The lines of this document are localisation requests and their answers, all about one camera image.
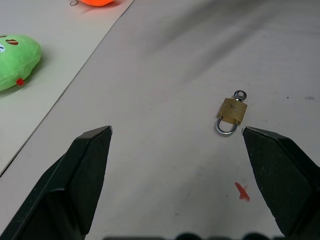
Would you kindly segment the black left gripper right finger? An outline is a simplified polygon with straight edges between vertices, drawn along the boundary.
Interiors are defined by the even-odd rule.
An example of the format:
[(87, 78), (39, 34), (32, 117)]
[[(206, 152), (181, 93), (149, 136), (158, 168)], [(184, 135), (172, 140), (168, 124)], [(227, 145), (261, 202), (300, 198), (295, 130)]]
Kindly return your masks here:
[(320, 237), (320, 167), (290, 138), (242, 131), (256, 184), (286, 237)]

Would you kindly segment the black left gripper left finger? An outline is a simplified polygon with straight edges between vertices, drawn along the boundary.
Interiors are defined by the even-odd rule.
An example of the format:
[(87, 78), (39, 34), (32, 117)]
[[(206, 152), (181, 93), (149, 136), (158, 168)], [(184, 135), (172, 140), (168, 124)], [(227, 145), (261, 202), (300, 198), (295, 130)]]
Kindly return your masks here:
[(0, 240), (85, 240), (104, 185), (113, 129), (78, 136), (39, 178)]

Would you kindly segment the brass padlock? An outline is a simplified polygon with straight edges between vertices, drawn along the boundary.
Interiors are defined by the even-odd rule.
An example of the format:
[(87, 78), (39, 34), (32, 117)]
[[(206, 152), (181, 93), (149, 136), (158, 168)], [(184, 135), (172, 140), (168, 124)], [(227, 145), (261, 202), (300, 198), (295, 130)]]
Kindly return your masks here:
[[(233, 135), (236, 132), (237, 128), (241, 125), (247, 107), (248, 105), (240, 100), (225, 98), (217, 114), (217, 120), (215, 123), (216, 131), (224, 137), (229, 137)], [(220, 127), (221, 122), (231, 124), (231, 130), (224, 131)]]

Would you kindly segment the green plush toy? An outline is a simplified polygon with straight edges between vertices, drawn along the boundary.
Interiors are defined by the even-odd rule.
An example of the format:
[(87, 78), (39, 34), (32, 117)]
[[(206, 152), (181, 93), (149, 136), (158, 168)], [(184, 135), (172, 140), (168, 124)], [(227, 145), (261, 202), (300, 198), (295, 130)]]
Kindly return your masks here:
[(42, 56), (40, 44), (20, 34), (0, 34), (0, 92), (23, 86)]

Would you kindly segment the orange plush toy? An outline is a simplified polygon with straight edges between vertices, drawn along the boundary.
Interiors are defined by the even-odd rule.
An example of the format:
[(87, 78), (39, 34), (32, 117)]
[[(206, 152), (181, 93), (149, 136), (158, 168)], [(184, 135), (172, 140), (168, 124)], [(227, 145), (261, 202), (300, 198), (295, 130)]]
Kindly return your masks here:
[(114, 0), (79, 0), (79, 1), (92, 7), (103, 7), (114, 2)]

